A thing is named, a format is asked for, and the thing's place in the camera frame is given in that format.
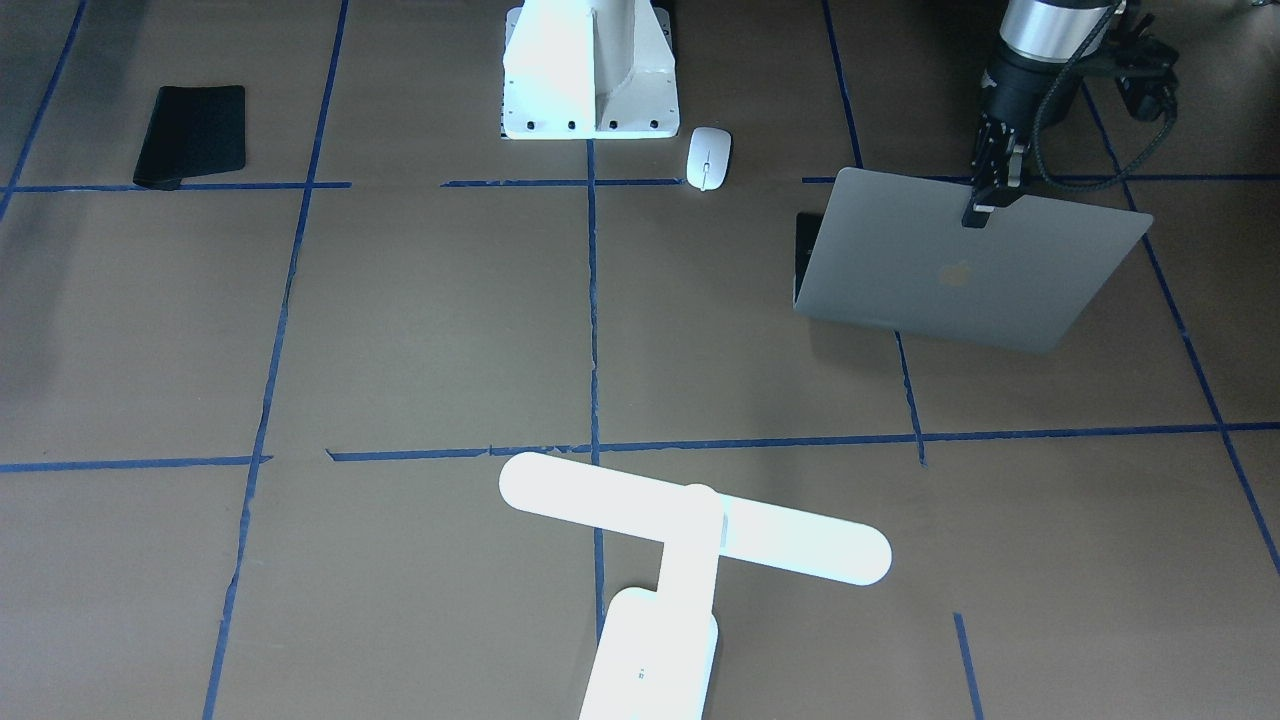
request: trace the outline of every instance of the black cable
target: black cable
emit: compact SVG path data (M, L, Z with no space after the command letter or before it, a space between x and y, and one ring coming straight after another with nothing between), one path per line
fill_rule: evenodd
M1151 155L1156 151L1156 149L1160 147L1160 143L1164 142L1166 137L1169 137L1169 131L1174 129L1174 123L1178 122L1178 104L1174 102L1172 92L1169 88L1165 88L1164 97L1161 99L1161 105L1165 110L1165 126L1160 128L1160 132L1157 132L1156 137L1151 140L1146 150L1139 152L1138 156L1134 158L1132 163L1125 165L1124 169L1121 169L1111 178L1094 183L1075 184L1056 179L1053 176L1050 174L1048 168L1044 167L1044 154L1041 150L1041 132L1043 131L1044 113L1048 110L1050 100L1057 92L1057 88L1062 86L1062 81L1066 79L1068 76L1070 76L1071 69L1084 55L1084 51L1088 50L1089 45L1093 44L1093 40L1098 36L1098 33L1102 32L1102 28L1105 28L1107 23L1111 22L1111 18L1115 17L1116 10L1120 9L1120 4L1124 0L1115 0L1114 3L1111 3L1111 5L1107 8L1107 12L1102 14L1102 18L1098 19L1098 23L1093 26L1092 31L1089 31L1089 35L1088 37L1084 38L1084 42L1082 42L1080 46L1075 49L1075 53L1071 54L1071 58L1066 61L1065 65L1062 65L1062 69L1059 70L1057 77L1053 78L1053 82L1050 85L1048 91L1041 100L1039 108L1036 109L1036 122L1032 123L1032 156L1036 158L1036 168L1039 170L1041 178L1043 178L1044 182L1048 183L1051 187L1065 190L1068 192L1092 192L1097 190L1106 190L1124 181L1125 178L1129 177L1129 174L1137 170L1139 165L1142 165L1143 163L1147 161L1148 158L1151 158Z

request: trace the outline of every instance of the laptop lid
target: laptop lid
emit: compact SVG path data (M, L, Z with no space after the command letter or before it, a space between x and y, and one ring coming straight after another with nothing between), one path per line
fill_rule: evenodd
M796 311L1048 352L1152 220L1028 195L966 228L968 202L964 184L840 170L812 252L797 220Z

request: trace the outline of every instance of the white computer mouse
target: white computer mouse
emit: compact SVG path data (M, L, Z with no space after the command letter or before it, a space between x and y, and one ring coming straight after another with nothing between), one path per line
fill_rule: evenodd
M689 165L685 177L698 190L716 190L728 172L728 150L733 136L719 128L698 128L689 138Z

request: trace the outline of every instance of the white bracket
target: white bracket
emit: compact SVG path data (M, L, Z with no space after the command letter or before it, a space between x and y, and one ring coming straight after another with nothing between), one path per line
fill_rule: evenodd
M609 603L580 720L703 716L721 555L855 585L892 562L869 525L535 452L508 460L498 488L517 510L663 543L658 591L625 588Z
M649 0L525 0L507 14L512 140L673 137L676 59Z

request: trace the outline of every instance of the black mouse pad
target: black mouse pad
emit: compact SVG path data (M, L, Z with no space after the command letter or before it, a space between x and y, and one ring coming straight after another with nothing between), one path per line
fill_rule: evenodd
M244 168L244 87L160 88L133 183L178 190L183 178Z

